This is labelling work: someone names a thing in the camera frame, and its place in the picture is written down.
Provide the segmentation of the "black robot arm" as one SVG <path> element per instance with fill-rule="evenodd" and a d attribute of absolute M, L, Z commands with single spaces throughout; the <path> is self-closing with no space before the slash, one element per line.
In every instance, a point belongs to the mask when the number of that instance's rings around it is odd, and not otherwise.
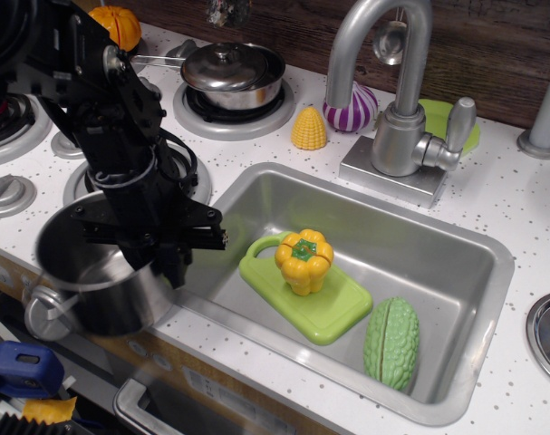
<path fill-rule="evenodd" d="M 70 1 L 0 1 L 0 102 L 34 96 L 78 147 L 102 198 L 72 213 L 86 241 L 153 264 L 173 287 L 196 249 L 222 250 L 221 213 L 186 194 L 159 98 L 109 33 Z"/>

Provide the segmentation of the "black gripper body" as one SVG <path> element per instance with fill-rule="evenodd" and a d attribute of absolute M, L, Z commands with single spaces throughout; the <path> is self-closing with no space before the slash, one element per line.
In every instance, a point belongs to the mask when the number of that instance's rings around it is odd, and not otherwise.
<path fill-rule="evenodd" d="M 72 206 L 71 218 L 82 224 L 89 243 L 124 247 L 187 247 L 223 250 L 227 232 L 222 214 L 190 198 L 175 198 L 160 223 L 121 222 L 107 199 L 99 194 L 80 199 Z"/>

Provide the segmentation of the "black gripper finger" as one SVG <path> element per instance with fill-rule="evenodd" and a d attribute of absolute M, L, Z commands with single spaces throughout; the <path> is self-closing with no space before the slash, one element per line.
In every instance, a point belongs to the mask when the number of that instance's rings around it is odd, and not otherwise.
<path fill-rule="evenodd" d="M 184 246 L 166 246 L 156 254 L 158 268 L 173 288 L 180 288 L 186 282 L 188 266 L 192 263 L 192 252 Z"/>
<path fill-rule="evenodd" d="M 158 249 L 155 246 L 124 247 L 122 254 L 134 270 L 139 270 L 156 261 Z"/>

